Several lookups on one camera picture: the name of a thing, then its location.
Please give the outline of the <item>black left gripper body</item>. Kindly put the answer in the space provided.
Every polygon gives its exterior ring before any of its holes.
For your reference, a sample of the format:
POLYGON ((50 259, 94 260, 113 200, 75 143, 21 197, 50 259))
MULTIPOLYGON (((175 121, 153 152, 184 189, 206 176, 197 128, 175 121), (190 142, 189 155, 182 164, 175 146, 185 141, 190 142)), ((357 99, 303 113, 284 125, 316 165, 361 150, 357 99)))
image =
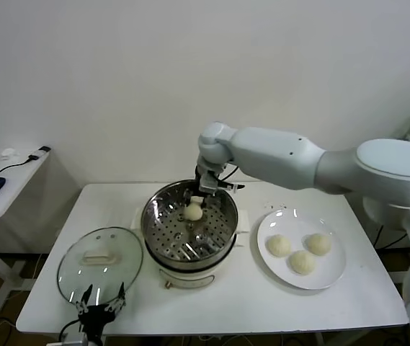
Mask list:
POLYGON ((101 337, 105 325, 115 320, 115 312, 108 304, 87 306, 78 313, 78 318, 87 337, 101 337))

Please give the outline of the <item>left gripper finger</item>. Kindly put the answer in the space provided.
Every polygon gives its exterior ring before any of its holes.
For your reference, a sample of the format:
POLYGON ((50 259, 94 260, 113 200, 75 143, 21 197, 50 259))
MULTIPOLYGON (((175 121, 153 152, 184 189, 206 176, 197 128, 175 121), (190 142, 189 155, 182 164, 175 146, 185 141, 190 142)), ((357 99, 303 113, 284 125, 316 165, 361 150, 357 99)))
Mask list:
POLYGON ((90 285, 83 293, 81 299, 76 302, 76 310, 79 313, 88 313, 89 312, 89 298, 92 294, 92 285, 90 285))
POLYGON ((105 311, 119 313, 125 306, 125 284, 121 283, 117 297, 108 303, 105 311))

